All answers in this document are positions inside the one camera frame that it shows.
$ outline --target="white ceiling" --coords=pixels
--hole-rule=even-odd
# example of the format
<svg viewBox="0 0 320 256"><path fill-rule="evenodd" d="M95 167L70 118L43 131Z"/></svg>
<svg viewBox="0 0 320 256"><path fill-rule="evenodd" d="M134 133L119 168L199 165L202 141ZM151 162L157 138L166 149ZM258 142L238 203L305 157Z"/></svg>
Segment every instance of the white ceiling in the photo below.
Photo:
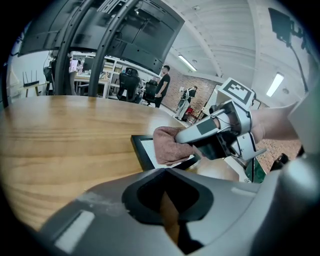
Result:
<svg viewBox="0 0 320 256"><path fill-rule="evenodd" d="M273 33L268 7L289 15L299 24L276 0L162 1L185 20L166 59L174 68L185 75L218 82L232 77L254 89L258 99L270 107L286 106L303 97L296 58ZM292 37L292 46L308 78L310 57L301 49L301 43L302 39ZM178 59L179 54L197 72L191 72ZM266 93L277 72L284 75L284 80L268 97Z"/></svg>

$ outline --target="gray pants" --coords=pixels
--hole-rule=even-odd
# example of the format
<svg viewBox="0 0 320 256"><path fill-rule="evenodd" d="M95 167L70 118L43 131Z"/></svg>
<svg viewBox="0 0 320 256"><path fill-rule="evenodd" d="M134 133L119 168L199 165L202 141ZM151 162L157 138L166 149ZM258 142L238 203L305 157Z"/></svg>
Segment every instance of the gray pants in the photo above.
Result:
<svg viewBox="0 0 320 256"><path fill-rule="evenodd" d="M177 112L176 112L176 114L175 114L175 117L178 118L178 119L181 121L181 119L184 117L184 115L185 115L185 113L186 113L189 105L190 105L190 104L189 104L189 101L185 100L185 101L184 101L184 104L181 105L181 106L178 108L178 110L177 110Z"/></svg>

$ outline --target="fluorescent light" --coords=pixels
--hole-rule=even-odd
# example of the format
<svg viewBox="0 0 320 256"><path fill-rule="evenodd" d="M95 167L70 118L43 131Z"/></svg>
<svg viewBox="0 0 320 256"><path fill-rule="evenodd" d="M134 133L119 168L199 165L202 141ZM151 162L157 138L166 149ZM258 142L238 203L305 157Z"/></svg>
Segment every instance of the fluorescent light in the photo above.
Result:
<svg viewBox="0 0 320 256"><path fill-rule="evenodd" d="M197 71L182 55L178 56L192 71Z"/></svg>
<svg viewBox="0 0 320 256"><path fill-rule="evenodd" d="M277 73L266 95L271 97L278 89L279 85L281 84L284 78L285 77L282 74Z"/></svg>

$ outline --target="person standing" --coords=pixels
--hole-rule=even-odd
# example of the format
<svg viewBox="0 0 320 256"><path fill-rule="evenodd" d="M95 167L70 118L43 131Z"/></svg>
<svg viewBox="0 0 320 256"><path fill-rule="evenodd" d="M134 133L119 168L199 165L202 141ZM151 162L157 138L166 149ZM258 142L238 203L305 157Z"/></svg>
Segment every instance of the person standing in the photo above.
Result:
<svg viewBox="0 0 320 256"><path fill-rule="evenodd" d="M160 108L160 104L164 97L166 96L169 84L170 84L170 75L169 75L170 67L168 65L163 66L162 68L162 79L159 82L157 88L156 88L156 94L155 94L155 107Z"/></svg>
<svg viewBox="0 0 320 256"><path fill-rule="evenodd" d="M178 103L177 111L175 114L175 118L179 119L180 121L184 117L188 107L190 106L191 97L196 96L196 91L198 87L193 86L192 88L189 88L183 92L183 95Z"/></svg>

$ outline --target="brown cloth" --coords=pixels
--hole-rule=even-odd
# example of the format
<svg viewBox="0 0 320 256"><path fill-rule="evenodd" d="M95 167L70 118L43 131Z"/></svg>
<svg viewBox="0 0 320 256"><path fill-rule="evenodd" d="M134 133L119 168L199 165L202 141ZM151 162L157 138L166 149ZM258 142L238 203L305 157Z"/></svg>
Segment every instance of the brown cloth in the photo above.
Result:
<svg viewBox="0 0 320 256"><path fill-rule="evenodd" d="M155 158L160 165L173 165L187 160L194 154L194 149L189 144L175 142L178 132L185 128L162 126L153 133Z"/></svg>

